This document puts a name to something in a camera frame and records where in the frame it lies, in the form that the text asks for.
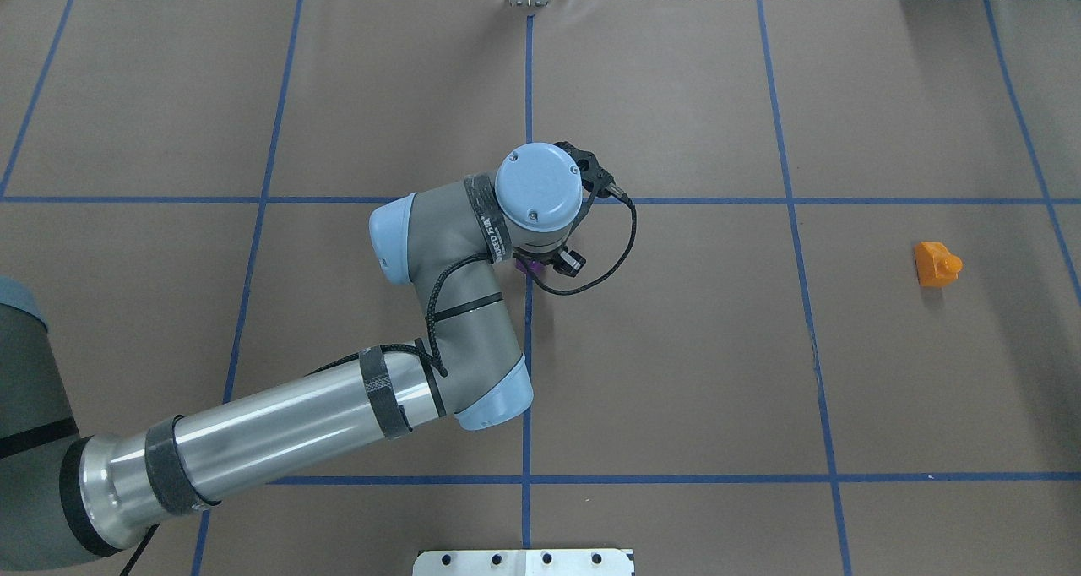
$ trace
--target black cable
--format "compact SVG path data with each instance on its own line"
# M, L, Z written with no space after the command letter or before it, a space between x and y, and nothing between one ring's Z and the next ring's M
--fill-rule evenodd
M533 272L533 268L530 268L530 262L525 259L525 257L521 257L516 254L515 259L521 260L522 268L525 268L525 273L530 277L530 279L533 280L533 282L536 283L542 291L548 292L551 295L577 295L580 294L580 292L596 287L598 284L601 284L609 279L611 274L615 274L615 271L623 265L623 262L627 259L627 256L630 255L630 250L633 249L635 245L635 237L638 233L638 211L635 210L635 200L630 199L630 196L625 195L622 199L619 199L619 202L625 203L628 210L630 210L630 237L627 238L627 249L623 250L623 255L620 255L619 259L612 265L609 271L603 272L603 274L599 276L596 280L591 280L590 282L583 284L580 287L575 287L574 290L555 290L555 287L549 287L548 284L544 284L540 279L537 279L537 276Z
M431 286L431 295L428 296L428 308L425 310L425 323L428 325L428 345L431 348L431 357L435 358L437 363L439 363L439 372L446 377L446 370L443 366L442 357L439 353L439 341L436 338L436 302L439 299L439 292L443 291L443 283L446 279L457 271L457 269L465 268L467 265L476 264L479 260L489 260L486 253L479 253L478 255L470 255L465 257L463 260L457 260L455 264L450 265L446 269L443 269L436 279L436 284Z
M135 562L138 561L138 558L143 555L143 551L146 550L146 546L150 544L150 538L154 538L154 533L157 531L158 531L157 523L151 525L150 528L146 531L146 535L143 536L143 541L139 542L137 547L135 547L135 552L133 552L132 557L128 559L128 564L124 565L124 568L120 571L120 576L128 576L129 574L132 573L132 568L135 567Z
M305 373L304 376L305 377L313 376L319 372L325 372L326 370L332 370L334 367L337 367L337 365L344 365L346 363L349 363L349 361L356 361L357 358L360 358L359 353L349 353L349 356L339 358L337 361L333 361L333 363L328 363L322 365L322 367L317 369L315 372Z
M384 352L412 353L413 357L419 358L419 360L425 361L428 365L431 365L431 367L439 372L439 375L445 378L449 373L446 372L446 367L443 365L442 358L440 358L439 341L436 338L436 303L439 299L439 293L443 291L443 284L446 282L448 277L453 274L456 269L462 269L467 265L476 264L476 262L479 260L490 259L488 255L471 255L469 257L465 257L463 260L457 260L455 264L450 265L448 269L443 269L439 277L437 277L436 284L432 284L431 296L428 298L428 308L425 310L424 316L425 323L427 323L428 326L428 346L431 346L431 353L421 350L417 346L410 346L408 344L383 344L379 345L379 350ZM305 377L315 375L315 373L325 372L326 370L337 367L337 365L350 363L359 358L359 353L348 353L346 357L339 358L337 361L333 361L333 363L324 364L322 367L308 373Z
M439 372L439 375L443 376L444 378L448 375L446 370L443 367L442 361L436 360L436 357L432 357L431 353L421 350L419 348L417 348L417 346L410 346L408 344L381 344L379 350L382 350L384 353L386 352L412 353L413 357L419 358L421 361L424 361L428 365L431 365L431 367L436 367L436 371Z

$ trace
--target purple object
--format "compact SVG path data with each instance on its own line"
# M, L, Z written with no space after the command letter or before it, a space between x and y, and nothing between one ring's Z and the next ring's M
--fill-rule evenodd
M522 274L524 274L525 267L524 267L524 265L522 265L522 260L516 259L515 260L515 268L517 268L519 272L521 272ZM540 276L540 271L544 270L544 264L540 264L539 260L530 260L530 270L533 271L533 276L534 277L539 277Z

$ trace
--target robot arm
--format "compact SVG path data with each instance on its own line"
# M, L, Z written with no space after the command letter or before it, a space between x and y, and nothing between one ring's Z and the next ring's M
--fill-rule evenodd
M79 438L44 319L0 277L0 568L108 557L171 517L446 414L467 430L520 415L533 388L492 265L518 257L576 274L569 235L592 199L625 198L599 164L580 169L591 156L522 145L497 172L374 211L376 257L390 282L414 284L426 340L374 346L129 438Z

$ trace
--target black velcro strap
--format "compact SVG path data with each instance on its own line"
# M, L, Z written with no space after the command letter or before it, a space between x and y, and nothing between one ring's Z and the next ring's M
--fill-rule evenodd
M106 542L104 538L94 530L86 514L86 507L82 504L82 490L79 487L79 471L82 468L82 450L91 438L81 439L74 442L64 454L61 463L61 507L64 509L64 519L68 522L68 528L82 548L96 554L97 557L109 557L121 551L112 545Z
M479 307L485 307L497 302L503 302L502 292L494 292L492 295L480 296L480 298L467 302L462 306L449 307L446 310L436 311L436 314L431 319L436 322L445 321L445 319L452 319L458 314L465 314L467 311L477 310Z
M200 496L184 472L175 432L176 423L183 417L176 416L151 426L146 431L143 445L150 490L161 508L177 517L204 511L221 504Z
M416 349L424 352L424 340L422 338L416 338L413 340L413 346ZM431 364L428 363L427 358L421 358L421 365L424 369L424 376L428 379L428 391L431 392L431 402L436 403L436 413L439 417L446 415L446 406L443 405L443 394L439 392L439 386L436 384L436 375L431 371Z
M410 432L405 414L398 407L395 388L390 385L390 373L387 373L387 362L383 359L383 350L378 346L368 348L358 356L360 358L360 377L364 380L364 392L372 405L379 430L387 439L398 439Z
M510 259L510 230L507 230L506 218L498 200L495 199L495 187L492 178L486 175L469 175L465 179L466 195L473 214L477 216L480 233L488 244L488 253L492 264Z
M55 423L31 427L30 430L9 434L9 437L0 439L0 460L45 443L59 441L65 437L76 437L78 433L79 427L75 425L75 418L64 418Z

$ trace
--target light blue joint cap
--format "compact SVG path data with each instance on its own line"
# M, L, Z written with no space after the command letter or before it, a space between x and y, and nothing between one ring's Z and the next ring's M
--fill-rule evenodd
M525 144L503 159L495 173L495 198L516 225L556 232L582 207L582 176L574 160L551 144Z
M16 310L26 311L30 317L41 321L45 330L49 329L49 323L42 317L41 310L38 310L38 302L35 302L34 294L31 294L30 290L24 287L18 280L0 277L0 304L14 307Z
M386 203L368 217L368 233L379 268L393 284L409 284L409 215L413 213L416 191L404 199Z
M533 404L533 384L525 369L525 357L510 369L492 390L454 417L466 430L482 430L517 418Z

